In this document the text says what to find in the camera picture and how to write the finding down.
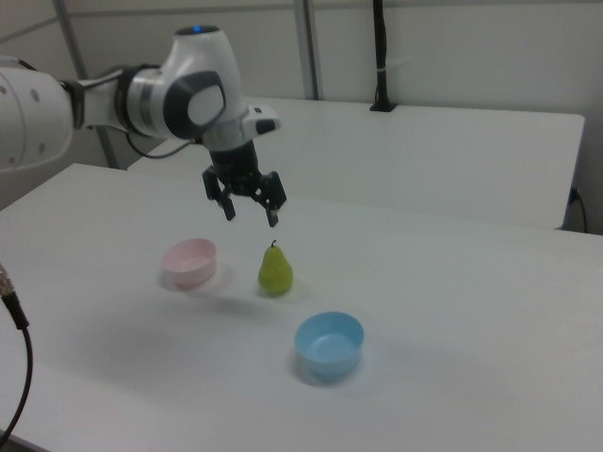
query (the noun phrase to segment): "green pear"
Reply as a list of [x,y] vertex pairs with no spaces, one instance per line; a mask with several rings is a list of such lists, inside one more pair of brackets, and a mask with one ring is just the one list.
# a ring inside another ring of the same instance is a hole
[[293,283],[293,268],[283,254],[283,250],[274,246],[276,240],[264,253],[264,261],[260,267],[257,280],[269,295],[283,294]]

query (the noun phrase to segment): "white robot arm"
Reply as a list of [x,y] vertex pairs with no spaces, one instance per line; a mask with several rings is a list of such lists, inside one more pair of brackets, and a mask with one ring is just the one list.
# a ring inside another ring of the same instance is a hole
[[280,122],[268,106],[247,105],[233,50],[215,26],[179,30],[162,66],[120,69],[95,80],[57,81],[0,68],[0,172],[58,158],[73,129],[92,125],[202,143],[214,164],[204,172],[205,191],[227,219],[235,216],[235,194],[259,202],[270,226],[277,223],[286,195],[276,172],[259,171],[253,139]]

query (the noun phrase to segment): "black cable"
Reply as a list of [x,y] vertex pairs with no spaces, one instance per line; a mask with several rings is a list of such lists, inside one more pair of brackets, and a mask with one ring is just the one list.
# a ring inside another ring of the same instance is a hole
[[173,151],[169,151],[168,153],[163,153],[161,155],[148,155],[147,153],[144,153],[143,151],[141,151],[139,148],[136,147],[136,145],[132,141],[132,138],[130,137],[130,134],[126,133],[125,134],[125,139],[127,139],[128,144],[134,150],[135,153],[137,153],[138,155],[141,155],[143,157],[146,157],[146,158],[154,158],[154,159],[171,157],[175,153],[179,153],[180,151],[182,151],[183,149],[185,149],[186,146],[188,146],[189,144],[191,144],[190,142],[185,143],[182,146],[174,149]]
[[584,201],[579,193],[576,193],[576,200],[580,204],[580,209],[582,209],[582,222],[584,224],[584,233],[588,233],[588,223],[586,222],[586,209],[584,208]]
[[36,68],[34,68],[31,64],[29,64],[26,61],[23,61],[20,58],[17,58],[15,56],[8,56],[8,55],[0,55],[0,63],[10,63],[10,64],[18,64],[20,66],[23,66],[24,68],[30,70],[30,71],[37,71]]
[[23,61],[22,59],[19,59],[19,64],[30,71],[37,71],[37,69],[34,68],[31,64],[27,63],[26,61]]
[[25,406],[25,402],[27,401],[27,396],[29,396],[29,387],[31,386],[31,378],[34,372],[34,353],[31,346],[31,338],[29,337],[29,331],[27,328],[22,329],[23,337],[25,339],[25,347],[27,349],[27,374],[25,376],[25,386],[23,388],[23,393],[21,395],[21,401],[19,402],[19,406],[17,407],[17,411],[12,416],[12,420],[5,430],[2,437],[0,437],[0,449],[2,446],[8,441],[10,437],[10,433],[14,430],[17,422],[19,422],[19,418],[21,417],[21,413],[23,412],[23,408]]
[[120,75],[122,75],[122,73],[118,73],[109,78],[104,78],[103,80],[99,80],[98,82],[90,83],[89,85],[82,85],[82,87],[84,87],[84,90],[100,87],[101,85],[104,85],[105,83],[109,83],[109,82],[112,82],[113,80],[117,80],[118,78],[120,78]]

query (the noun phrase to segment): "wall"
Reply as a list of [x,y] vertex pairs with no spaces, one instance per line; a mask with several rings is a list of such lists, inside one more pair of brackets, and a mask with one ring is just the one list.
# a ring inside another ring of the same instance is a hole
[[[442,105],[579,113],[586,126],[575,183],[591,231],[603,234],[603,1],[393,0],[385,2],[391,97]],[[302,0],[65,0],[84,70],[161,63],[174,30],[211,23],[227,33],[250,96],[310,98]],[[376,83],[371,2],[309,0],[318,93],[325,100],[371,103]],[[12,53],[57,77],[75,78],[51,0],[0,2],[0,53]],[[78,134],[60,162],[3,175],[0,207],[74,160],[103,164],[98,141]],[[157,142],[138,139],[152,149]],[[110,132],[120,167],[138,156]],[[576,206],[570,229],[581,229]]]
[[[56,78],[76,78],[52,0],[0,2],[0,55],[17,56]],[[68,151],[50,164],[0,174],[0,210],[75,162],[106,166],[93,131],[76,132]]]
[[[376,75],[370,5],[315,1],[325,100],[372,102]],[[600,2],[408,0],[385,8],[385,22],[388,60],[403,61],[388,69],[396,102],[585,116],[575,184],[586,202],[590,230],[603,234]],[[570,209],[568,226],[581,230],[577,205]]]
[[[214,24],[228,36],[249,96],[305,97],[293,0],[68,0],[84,65],[90,76],[115,65],[162,63],[174,31],[192,24]],[[138,156],[119,132],[110,131],[120,167]],[[157,143],[137,139],[139,147]]]

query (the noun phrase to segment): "tabletop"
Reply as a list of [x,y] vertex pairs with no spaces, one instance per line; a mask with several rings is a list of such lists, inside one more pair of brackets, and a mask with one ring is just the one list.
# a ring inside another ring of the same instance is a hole
[[[74,165],[0,213],[0,257],[36,366],[14,434],[51,451],[600,451],[603,241],[291,197],[269,228],[198,181]],[[190,291],[165,250],[205,237]],[[258,287],[276,239],[295,274]],[[305,318],[365,327],[359,367],[327,384],[296,358]],[[0,315],[0,407],[23,338]]]
[[[559,228],[584,119],[578,115],[250,98],[282,128],[255,140],[260,169],[289,195],[520,226]],[[175,149],[168,141],[155,154]],[[211,160],[190,146],[129,170],[201,180]]]

